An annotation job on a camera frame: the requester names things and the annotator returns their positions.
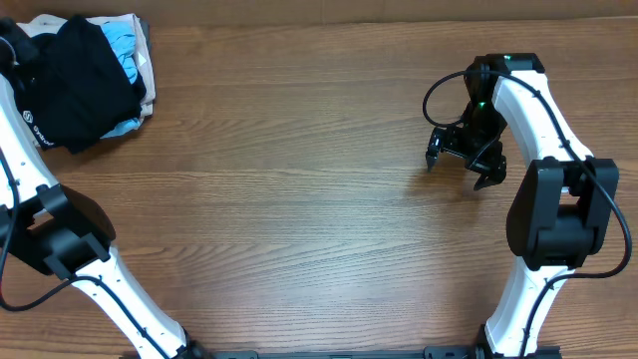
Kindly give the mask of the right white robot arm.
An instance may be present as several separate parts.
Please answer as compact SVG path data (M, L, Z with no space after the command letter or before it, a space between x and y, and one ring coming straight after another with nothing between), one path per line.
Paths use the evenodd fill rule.
M470 101L461 117L435 123L425 153L432 169L448 153L479 175L480 190L506 177L500 140L510 130L526 173L506 217L512 271L493 315L469 346L435 346L427 358L558 358L557 347L540 347L546 315L569 279L602 247L611 217L624 236L624 254L600 279L629 263L632 239L614 200L619 170L598 159L571 131L549 90L545 69L533 53L487 54L458 73Z

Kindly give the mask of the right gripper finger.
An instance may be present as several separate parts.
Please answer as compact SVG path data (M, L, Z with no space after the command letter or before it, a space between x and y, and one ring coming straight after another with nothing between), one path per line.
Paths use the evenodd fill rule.
M427 171L430 173L434 168L440 152L445 143L446 131L443 128L434 128L426 150Z
M474 190L502 183L506 177L506 165L506 157L473 164L472 170L479 174L479 178L474 184Z

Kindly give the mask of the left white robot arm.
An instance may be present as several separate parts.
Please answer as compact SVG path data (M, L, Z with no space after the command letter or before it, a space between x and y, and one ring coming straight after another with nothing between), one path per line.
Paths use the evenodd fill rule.
M41 154L79 153L136 129L155 97L139 19L59 19L25 30L1 21L1 254L89 296L141 358L203 358L127 269L116 231L88 196L61 184Z

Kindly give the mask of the black polo shirt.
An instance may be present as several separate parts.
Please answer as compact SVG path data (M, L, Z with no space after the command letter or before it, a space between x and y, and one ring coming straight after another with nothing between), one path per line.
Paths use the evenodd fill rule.
M17 60L9 71L17 109L42 149L79 153L118 122L141 117L142 100L101 26L75 16L34 37L9 18L2 27Z

